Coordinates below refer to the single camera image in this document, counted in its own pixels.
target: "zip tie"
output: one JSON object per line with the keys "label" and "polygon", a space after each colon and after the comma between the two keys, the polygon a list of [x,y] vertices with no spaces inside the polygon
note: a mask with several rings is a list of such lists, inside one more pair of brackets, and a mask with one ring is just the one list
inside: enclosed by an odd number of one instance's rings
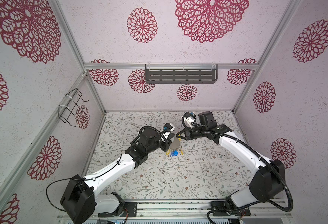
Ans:
{"label": "zip tie", "polygon": [[[67,107],[66,105],[60,105],[60,106],[65,106],[65,107]],[[70,110],[69,107],[67,107],[67,109]]]}

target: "red wire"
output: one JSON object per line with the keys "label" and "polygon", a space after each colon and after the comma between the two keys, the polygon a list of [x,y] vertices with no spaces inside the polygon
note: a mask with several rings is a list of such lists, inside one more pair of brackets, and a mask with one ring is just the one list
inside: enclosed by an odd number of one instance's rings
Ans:
{"label": "red wire", "polygon": [[124,221],[124,223],[126,223],[126,222],[127,222],[127,220],[128,220],[129,212],[128,212],[128,210],[127,210],[127,209],[124,209],[124,210],[127,212],[127,215],[126,215],[126,217],[125,217],[125,221]]}
{"label": "red wire", "polygon": [[241,212],[241,217],[240,217],[240,219],[242,219],[242,217],[244,217],[245,215],[246,215],[246,211],[245,211],[245,209],[243,210],[245,213],[244,214],[242,214],[242,211],[240,211]]}

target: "leaf pattern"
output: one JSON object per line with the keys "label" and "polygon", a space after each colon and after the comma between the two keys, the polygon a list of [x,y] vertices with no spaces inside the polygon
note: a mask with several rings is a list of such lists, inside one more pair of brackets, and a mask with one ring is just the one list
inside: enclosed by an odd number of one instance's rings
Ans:
{"label": "leaf pattern", "polygon": [[[184,112],[109,112],[105,119],[88,173],[117,159],[141,127],[159,130],[172,123],[182,130]],[[217,124],[225,124],[242,139],[229,111],[214,111]],[[168,157],[158,149],[133,171],[113,181],[101,194],[117,192],[123,199],[217,199],[247,186],[252,174],[232,153],[207,138],[181,140],[183,155]]]}

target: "metal rail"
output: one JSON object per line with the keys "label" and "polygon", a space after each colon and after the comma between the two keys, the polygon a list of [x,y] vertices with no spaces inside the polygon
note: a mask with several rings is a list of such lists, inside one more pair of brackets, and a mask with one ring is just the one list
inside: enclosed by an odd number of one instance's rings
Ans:
{"label": "metal rail", "polygon": [[242,90],[239,98],[237,99],[235,106],[233,108],[233,113],[236,113],[238,109],[242,106],[244,100],[247,98],[247,95],[251,92],[253,84],[256,82],[257,78],[260,76],[262,69],[267,64],[270,56],[272,55],[275,47],[280,41],[281,37],[285,33],[288,24],[292,20],[296,10],[299,7],[301,0],[291,0],[287,5],[285,12],[283,13],[274,33],[272,34],[262,56],[259,59],[259,66],[257,69],[250,75],[245,85],[245,88]]}
{"label": "metal rail", "polygon": [[[211,210],[211,201],[222,201],[222,199],[187,199],[187,200],[126,200],[138,202],[137,216],[130,219],[206,219],[206,214]],[[283,199],[273,199],[276,203],[286,207]],[[250,218],[290,218],[290,213],[283,212],[274,205],[266,202],[252,205],[250,207]],[[240,216],[230,216],[230,219],[239,218]],[[88,220],[97,220],[98,215],[92,215]],[[113,217],[108,220],[121,220],[124,218]],[[57,220],[70,220],[67,213],[60,212]]]}
{"label": "metal rail", "polygon": [[[83,83],[82,81],[84,81],[85,79],[85,76],[85,74],[81,74],[71,87],[71,90],[80,87]],[[69,97],[64,97],[59,104],[66,105],[70,101],[71,99]],[[5,182],[0,187],[0,214],[5,209],[5,206],[10,200],[13,191],[16,189],[18,182],[21,180],[21,177],[24,173],[27,172],[33,160],[40,153],[50,133],[56,127],[58,120],[58,109],[56,108],[52,113],[50,119],[45,123],[44,127],[32,141],[30,147],[28,147],[24,155],[21,157],[16,166],[13,168],[12,172],[9,174]]]}
{"label": "metal rail", "polygon": [[[214,69],[213,63],[84,63],[85,69]],[[256,69],[257,63],[220,63],[218,69]]]}
{"label": "metal rail", "polygon": [[[54,13],[54,15],[56,16],[56,19],[59,23],[59,26],[62,30],[62,34],[64,35],[65,39],[68,42],[69,48],[71,49],[77,64],[79,65],[79,67],[82,69],[83,73],[87,74],[87,70],[84,68],[84,61],[83,61],[83,57],[78,49],[78,46],[74,40],[74,37],[72,35],[72,32],[68,26],[68,22],[66,20],[66,17],[64,16],[64,13],[61,9],[61,6],[58,2],[58,0],[48,0],[48,3],[50,4],[50,7]],[[90,87],[90,91],[94,94],[94,99],[95,101],[97,101],[97,104],[100,108],[100,110],[102,111],[102,113],[105,113],[105,109],[103,106],[103,103],[98,95],[97,90],[95,89],[94,85],[93,85],[93,81],[90,78],[90,81],[92,82],[92,84],[89,86]]]}
{"label": "metal rail", "polygon": [[102,117],[99,121],[99,125],[97,127],[97,130],[95,131],[95,137],[93,138],[93,141],[92,141],[92,144],[91,144],[91,147],[90,147],[90,151],[88,152],[88,155],[86,156],[86,159],[85,159],[86,163],[84,164],[83,170],[81,172],[81,177],[84,177],[84,176],[87,175],[88,168],[90,166],[90,161],[91,161],[93,153],[95,151],[95,147],[97,146],[97,142],[98,142],[98,139],[99,139],[99,136],[100,136],[100,132],[102,131],[103,124],[105,122],[106,117],[107,117],[106,114],[102,114]]}

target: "black mounting plate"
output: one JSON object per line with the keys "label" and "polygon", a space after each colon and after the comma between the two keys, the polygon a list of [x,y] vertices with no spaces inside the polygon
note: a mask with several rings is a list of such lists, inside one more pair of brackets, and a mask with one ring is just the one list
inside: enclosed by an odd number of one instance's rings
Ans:
{"label": "black mounting plate", "polygon": [[[211,210],[213,210],[213,211],[227,209],[225,206],[225,201],[212,201],[212,202],[210,202],[210,205],[211,205]],[[238,216],[250,216],[251,215],[249,208],[241,209],[241,210],[238,210],[235,212],[237,212],[236,214]],[[226,212],[214,212],[212,214],[213,214],[213,216],[230,216]]]}
{"label": "black mounting plate", "polygon": [[217,81],[217,65],[211,69],[150,69],[145,65],[146,83],[215,83]]}
{"label": "black mounting plate", "polygon": [[[136,217],[137,216],[137,202],[125,202],[124,203],[124,208],[128,210],[129,215],[128,217]],[[127,213],[126,211],[123,211],[119,217],[126,217]],[[107,218],[107,217],[114,217],[112,213],[99,213],[98,216],[100,218]]]}

